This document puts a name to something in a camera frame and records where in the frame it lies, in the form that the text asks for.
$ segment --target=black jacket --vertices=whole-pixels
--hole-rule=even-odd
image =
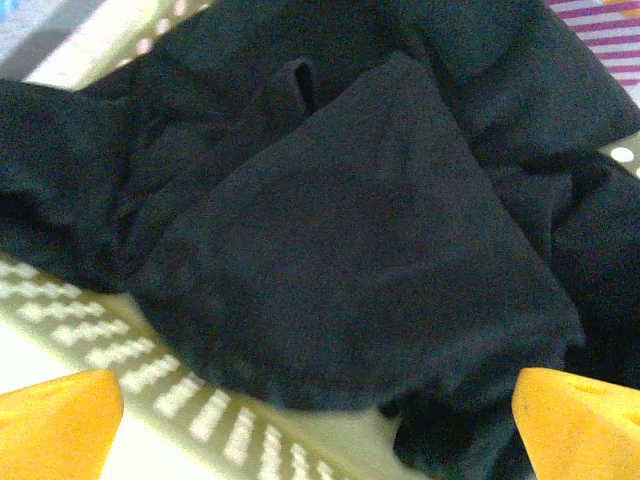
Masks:
[[[0,249],[207,380],[395,400],[400,457],[473,480],[528,470],[520,368],[640,385],[640,183],[597,153],[640,114],[538,1],[226,0],[0,99]]]

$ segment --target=yellow object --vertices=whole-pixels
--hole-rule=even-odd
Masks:
[[[538,480],[640,479],[640,391],[525,368],[512,407]]]
[[[99,479],[123,408],[107,370],[0,395],[0,479]]]

